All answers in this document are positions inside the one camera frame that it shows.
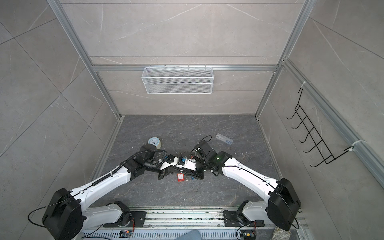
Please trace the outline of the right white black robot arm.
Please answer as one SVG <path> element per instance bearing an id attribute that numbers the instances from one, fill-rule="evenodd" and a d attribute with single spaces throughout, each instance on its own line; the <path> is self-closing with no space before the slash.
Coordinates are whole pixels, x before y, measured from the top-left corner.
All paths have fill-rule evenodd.
<path id="1" fill-rule="evenodd" d="M 222 175 L 239 182 L 262 198 L 260 202 L 244 201 L 239 206 L 236 218 L 241 225 L 248 226 L 268 218 L 285 231 L 299 228 L 296 216 L 302 204 L 289 180 L 262 175 L 226 152 L 217 153 L 205 140 L 201 140 L 182 163 L 194 164 L 196 179 L 203 179 L 204 173 L 209 171 L 215 176 Z"/>

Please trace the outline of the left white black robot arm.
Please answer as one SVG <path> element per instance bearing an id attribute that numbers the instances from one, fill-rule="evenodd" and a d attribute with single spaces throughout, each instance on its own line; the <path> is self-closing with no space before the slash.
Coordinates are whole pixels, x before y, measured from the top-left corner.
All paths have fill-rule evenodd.
<path id="1" fill-rule="evenodd" d="M 117 167 L 70 191 L 56 191 L 47 206 L 39 227 L 46 229 L 55 240 L 72 240 L 81 231 L 105 224 L 126 227 L 133 223 L 131 210 L 121 201 L 104 207 L 93 208 L 92 204 L 125 185 L 145 171 L 162 174 L 168 167 L 178 164 L 177 157 L 168 155 L 154 145 L 145 144 L 141 149 L 121 162 Z"/>

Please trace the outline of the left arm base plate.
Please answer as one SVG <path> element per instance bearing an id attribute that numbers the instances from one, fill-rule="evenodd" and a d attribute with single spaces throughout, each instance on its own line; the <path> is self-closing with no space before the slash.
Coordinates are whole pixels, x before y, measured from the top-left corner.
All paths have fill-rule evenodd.
<path id="1" fill-rule="evenodd" d="M 123 213 L 116 223 L 104 224 L 104 228 L 142 228 L 146 219 L 147 212 L 137 211 Z"/>

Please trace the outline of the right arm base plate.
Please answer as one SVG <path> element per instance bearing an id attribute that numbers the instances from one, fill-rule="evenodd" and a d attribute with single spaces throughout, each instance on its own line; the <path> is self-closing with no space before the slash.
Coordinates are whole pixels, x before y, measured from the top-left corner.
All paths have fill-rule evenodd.
<path id="1" fill-rule="evenodd" d="M 264 227 L 264 220 L 248 220 L 242 214 L 238 214 L 236 211 L 223 211 L 223 217 L 226 227 L 241 227 L 241 226 L 253 226 L 253 227 Z"/>

